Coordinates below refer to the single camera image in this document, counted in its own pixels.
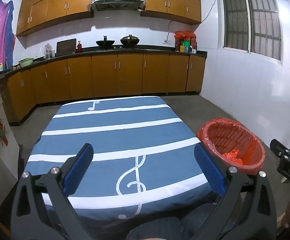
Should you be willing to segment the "small red plastic bag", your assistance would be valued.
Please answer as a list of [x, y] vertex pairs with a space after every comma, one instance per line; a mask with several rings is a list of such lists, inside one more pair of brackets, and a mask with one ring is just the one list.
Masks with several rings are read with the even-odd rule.
[[239, 155], [239, 150], [231, 150], [230, 152], [224, 153], [222, 154], [222, 156], [224, 158], [226, 158], [227, 160], [233, 162], [233, 163], [237, 163], [239, 165], [243, 165], [243, 161], [242, 159], [238, 158]]

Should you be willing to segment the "red plastic trash basket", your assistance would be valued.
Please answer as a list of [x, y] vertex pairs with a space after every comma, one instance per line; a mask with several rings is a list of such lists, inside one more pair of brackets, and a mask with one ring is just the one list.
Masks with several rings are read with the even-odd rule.
[[[213, 156], [226, 166], [235, 166], [245, 174], [256, 175], [263, 169], [265, 150], [257, 136], [237, 121], [215, 118], [204, 123], [197, 132], [198, 139]], [[222, 156], [231, 150], [239, 150], [243, 165], [233, 163]]]

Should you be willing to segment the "lower wooden kitchen cabinets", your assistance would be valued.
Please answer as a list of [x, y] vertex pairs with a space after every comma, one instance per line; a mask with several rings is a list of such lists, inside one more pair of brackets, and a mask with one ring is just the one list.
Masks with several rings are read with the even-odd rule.
[[0, 92], [7, 120], [18, 125], [38, 105], [142, 94], [198, 93], [207, 53], [120, 49], [35, 63], [7, 75]]

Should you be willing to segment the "blue white striped tablecloth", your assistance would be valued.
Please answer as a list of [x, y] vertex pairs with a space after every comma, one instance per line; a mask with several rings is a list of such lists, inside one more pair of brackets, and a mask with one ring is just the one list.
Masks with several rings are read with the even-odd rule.
[[93, 160], [69, 201], [87, 226], [109, 228], [207, 198], [198, 142], [158, 96], [77, 101], [60, 107], [25, 169], [46, 173], [92, 145]]

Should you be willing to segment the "green basin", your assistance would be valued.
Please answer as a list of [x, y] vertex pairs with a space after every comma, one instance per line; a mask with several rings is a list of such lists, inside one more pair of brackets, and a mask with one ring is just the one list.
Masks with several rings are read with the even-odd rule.
[[26, 59], [20, 60], [19, 66], [21, 68], [28, 67], [33, 63], [33, 60], [34, 60], [33, 58], [26, 58]]

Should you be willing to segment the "glass jar on counter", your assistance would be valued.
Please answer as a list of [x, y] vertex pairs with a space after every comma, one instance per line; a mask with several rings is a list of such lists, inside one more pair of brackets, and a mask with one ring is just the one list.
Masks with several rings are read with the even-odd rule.
[[52, 48], [52, 46], [49, 43], [45, 44], [44, 58], [48, 60], [48, 59], [52, 59], [53, 57], [55, 57], [55, 50]]

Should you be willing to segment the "dark cutting board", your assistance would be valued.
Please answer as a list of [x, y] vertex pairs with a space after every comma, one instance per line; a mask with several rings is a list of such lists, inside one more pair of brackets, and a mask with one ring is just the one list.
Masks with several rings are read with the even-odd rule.
[[64, 55], [73, 54], [76, 52], [76, 48], [77, 48], [76, 38], [59, 41], [56, 44], [56, 55], [64, 56]]

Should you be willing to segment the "red bottle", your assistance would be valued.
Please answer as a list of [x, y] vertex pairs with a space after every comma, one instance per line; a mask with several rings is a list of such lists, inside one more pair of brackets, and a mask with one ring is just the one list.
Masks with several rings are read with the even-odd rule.
[[80, 41], [78, 41], [77, 52], [78, 52], [78, 53], [81, 53], [81, 52], [82, 52], [82, 44], [81, 44]]

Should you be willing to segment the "black wok left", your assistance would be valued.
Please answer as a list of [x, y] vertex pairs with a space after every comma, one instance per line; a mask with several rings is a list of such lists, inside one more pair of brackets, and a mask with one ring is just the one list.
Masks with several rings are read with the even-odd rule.
[[96, 44], [102, 49], [110, 49], [114, 45], [115, 40], [109, 40], [107, 36], [103, 36], [102, 40], [96, 41]]

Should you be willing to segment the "red bag with condiments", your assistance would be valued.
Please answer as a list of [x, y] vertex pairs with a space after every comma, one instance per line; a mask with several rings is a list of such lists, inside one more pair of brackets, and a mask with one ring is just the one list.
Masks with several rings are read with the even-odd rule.
[[175, 51], [195, 54], [197, 51], [197, 37], [189, 30], [176, 31], [174, 34]]

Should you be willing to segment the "black wok with lid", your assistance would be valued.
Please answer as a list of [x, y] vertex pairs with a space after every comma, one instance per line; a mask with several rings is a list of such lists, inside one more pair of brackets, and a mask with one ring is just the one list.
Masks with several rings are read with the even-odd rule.
[[139, 41], [140, 39], [133, 35], [128, 35], [120, 39], [121, 44], [127, 48], [134, 48], [139, 43]]

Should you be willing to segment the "barred window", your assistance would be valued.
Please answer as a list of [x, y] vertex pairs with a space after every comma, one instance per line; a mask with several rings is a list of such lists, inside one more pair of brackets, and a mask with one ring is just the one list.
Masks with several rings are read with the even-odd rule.
[[276, 0], [219, 0], [223, 48], [282, 60], [282, 29]]

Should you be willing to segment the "upper wooden cabinets left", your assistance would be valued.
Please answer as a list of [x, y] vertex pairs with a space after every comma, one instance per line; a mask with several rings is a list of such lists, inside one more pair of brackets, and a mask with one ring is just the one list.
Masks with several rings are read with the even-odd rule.
[[42, 29], [93, 16], [91, 0], [22, 0], [16, 29], [27, 36]]

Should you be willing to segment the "upper wooden cabinets right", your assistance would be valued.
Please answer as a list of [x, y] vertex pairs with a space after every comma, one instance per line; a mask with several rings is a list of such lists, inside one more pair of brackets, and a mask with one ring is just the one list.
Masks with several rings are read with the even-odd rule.
[[201, 0], [145, 0], [141, 16], [189, 25], [201, 23]]

